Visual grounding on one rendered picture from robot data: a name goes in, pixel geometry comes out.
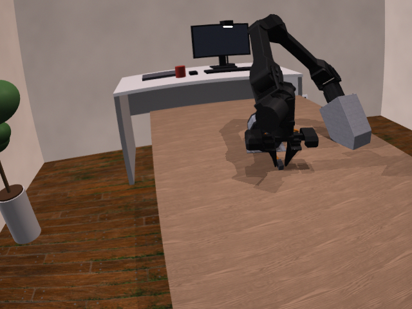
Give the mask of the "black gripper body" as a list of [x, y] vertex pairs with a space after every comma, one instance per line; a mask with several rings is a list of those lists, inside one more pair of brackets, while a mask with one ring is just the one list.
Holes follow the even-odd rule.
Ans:
[[262, 135], [260, 129], [247, 129], [245, 131], [246, 149], [260, 150], [263, 144], [265, 149], [274, 149], [275, 141], [290, 142], [292, 146], [300, 146], [301, 141], [304, 141], [306, 147], [317, 147], [319, 137], [312, 127], [301, 127], [299, 131], [301, 134], [294, 132], [294, 116], [285, 118], [285, 121], [271, 134]]

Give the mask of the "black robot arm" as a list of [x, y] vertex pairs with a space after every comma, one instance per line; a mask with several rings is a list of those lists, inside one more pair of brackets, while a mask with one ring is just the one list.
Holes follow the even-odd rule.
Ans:
[[296, 88], [292, 83], [283, 81], [281, 68], [273, 60], [270, 42], [283, 46], [309, 69], [311, 79], [319, 90], [323, 90], [327, 103], [345, 95], [339, 84], [341, 77], [336, 70], [326, 61], [316, 59], [292, 37], [278, 15], [270, 14], [257, 20], [247, 32], [253, 54], [249, 80], [256, 102], [256, 123], [262, 130], [273, 132], [285, 118], [295, 114]]

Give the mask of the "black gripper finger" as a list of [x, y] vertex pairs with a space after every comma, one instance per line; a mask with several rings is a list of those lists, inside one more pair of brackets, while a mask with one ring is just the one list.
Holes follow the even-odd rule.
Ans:
[[292, 146], [290, 142], [287, 142], [287, 147], [286, 147], [286, 155], [285, 155], [285, 167], [288, 165], [288, 163], [291, 161], [293, 156], [298, 152], [301, 151], [302, 147], [300, 146]]
[[263, 147], [264, 147], [265, 152], [267, 152], [267, 153], [269, 153], [269, 154], [271, 155], [272, 160], [273, 160], [273, 163], [274, 163], [274, 166], [276, 167], [276, 166], [277, 166], [277, 155], [276, 155], [276, 147], [275, 147], [275, 144], [274, 144], [274, 149], [265, 149], [264, 144], [263, 144]]

